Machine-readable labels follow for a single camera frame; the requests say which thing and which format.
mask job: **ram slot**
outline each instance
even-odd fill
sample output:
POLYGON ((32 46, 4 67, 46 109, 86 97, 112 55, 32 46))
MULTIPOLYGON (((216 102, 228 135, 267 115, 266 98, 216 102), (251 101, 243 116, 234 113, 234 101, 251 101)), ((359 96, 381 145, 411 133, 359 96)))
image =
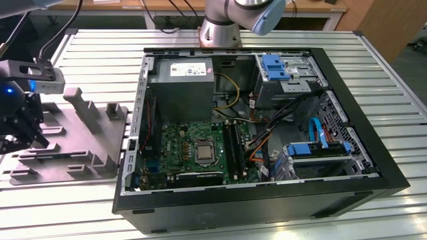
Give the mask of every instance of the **ram slot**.
POLYGON ((235 159, 238 163, 239 175, 246 176, 247 175, 246 158, 243 153, 243 145, 240 142, 240 133, 239 133, 239 127, 236 122, 232 123, 232 138, 235 139, 234 152, 235 152, 235 159))
POLYGON ((231 125, 228 122, 226 122, 222 125, 222 134, 223 134, 223 141, 224 141, 228 178, 236 180, 238 179, 236 162, 235 162, 236 160, 235 160, 235 151, 232 147, 234 139, 231 137, 231 125))

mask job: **blue led light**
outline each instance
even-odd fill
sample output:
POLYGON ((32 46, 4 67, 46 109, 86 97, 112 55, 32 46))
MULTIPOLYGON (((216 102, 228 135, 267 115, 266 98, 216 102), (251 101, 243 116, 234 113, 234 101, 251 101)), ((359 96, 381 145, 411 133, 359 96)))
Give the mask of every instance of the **blue led light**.
POLYGON ((35 92, 35 90, 36 90, 36 81, 30 80, 30 91, 35 92))

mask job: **cpu socket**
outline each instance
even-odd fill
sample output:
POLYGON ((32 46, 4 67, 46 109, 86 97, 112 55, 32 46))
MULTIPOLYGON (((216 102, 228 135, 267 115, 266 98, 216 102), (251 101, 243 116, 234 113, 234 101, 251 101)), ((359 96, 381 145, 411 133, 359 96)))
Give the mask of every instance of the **cpu socket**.
POLYGON ((215 163, 215 144, 208 139, 199 139, 194 142, 195 156, 194 161, 203 167, 215 163))

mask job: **yellow wire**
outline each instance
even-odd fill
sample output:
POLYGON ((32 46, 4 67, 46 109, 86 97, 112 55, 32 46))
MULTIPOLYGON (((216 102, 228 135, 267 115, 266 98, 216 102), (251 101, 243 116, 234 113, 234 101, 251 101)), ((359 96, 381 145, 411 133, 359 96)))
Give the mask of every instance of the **yellow wire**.
POLYGON ((235 100, 234 100, 234 102, 232 102, 231 104, 228 104, 227 106, 214 107, 215 110, 220 110, 220 109, 227 109, 227 108, 230 108, 232 105, 235 105, 235 104, 239 102, 239 98, 240 98, 240 88, 239 88, 236 82, 235 82, 227 75, 224 75, 224 74, 222 74, 222 73, 219 73, 219 72, 215 73, 215 75, 220 75, 220 76, 223 76, 226 79, 228 79, 228 81, 232 83, 232 85, 235 86, 235 89, 236 89, 236 91, 238 91, 238 96, 235 97, 235 100))

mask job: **metal slotted table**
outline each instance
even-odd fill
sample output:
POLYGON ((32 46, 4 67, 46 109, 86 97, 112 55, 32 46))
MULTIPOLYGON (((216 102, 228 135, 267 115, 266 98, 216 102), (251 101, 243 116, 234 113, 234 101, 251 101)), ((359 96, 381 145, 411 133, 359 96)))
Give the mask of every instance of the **metal slotted table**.
MULTIPOLYGON (((194 30, 172 35, 156 30, 79 30, 63 38, 52 61, 67 87, 80 87, 86 100, 98 106, 120 102, 134 109, 144 48, 198 47, 198 42, 194 30)), ((366 38, 353 32, 274 31, 260 37, 243 31, 242 42, 244 47, 325 48, 411 187, 335 218, 174 232, 160 238, 427 238, 427 109, 366 38)), ((71 108, 62 96, 46 95, 43 101, 71 108)), ((0 168, 12 170, 15 165, 6 156, 0 168)), ((150 237, 111 213, 116 178, 30 186, 8 181, 10 175, 0 174, 0 239, 150 237)))

